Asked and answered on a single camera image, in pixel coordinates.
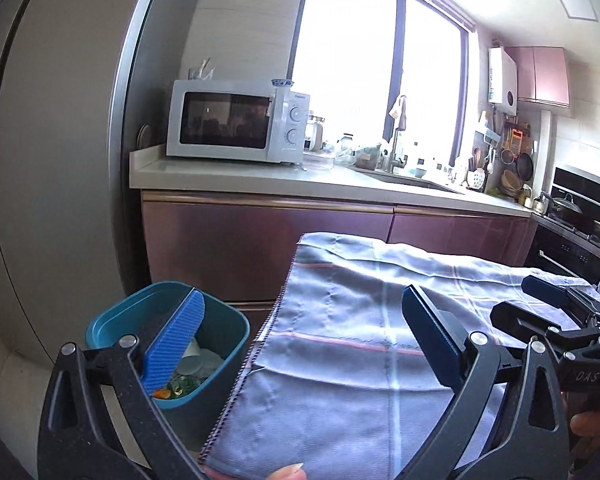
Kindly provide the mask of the left hand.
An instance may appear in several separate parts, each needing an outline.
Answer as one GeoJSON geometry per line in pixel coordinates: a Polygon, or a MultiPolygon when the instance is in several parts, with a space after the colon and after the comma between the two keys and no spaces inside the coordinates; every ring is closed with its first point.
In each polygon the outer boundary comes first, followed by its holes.
{"type": "Polygon", "coordinates": [[[203,466],[202,470],[211,479],[216,480],[242,480],[242,479],[265,479],[265,480],[306,480],[308,475],[302,463],[283,466],[265,474],[262,471],[232,471],[221,472],[210,466],[203,466]]]}

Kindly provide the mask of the right hand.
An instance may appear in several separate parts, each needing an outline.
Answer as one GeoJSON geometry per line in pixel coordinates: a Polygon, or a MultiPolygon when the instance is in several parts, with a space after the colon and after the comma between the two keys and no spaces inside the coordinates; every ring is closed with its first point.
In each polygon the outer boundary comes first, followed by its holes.
{"type": "Polygon", "coordinates": [[[573,415],[570,429],[579,437],[576,459],[588,460],[600,448],[600,410],[573,415]]]}

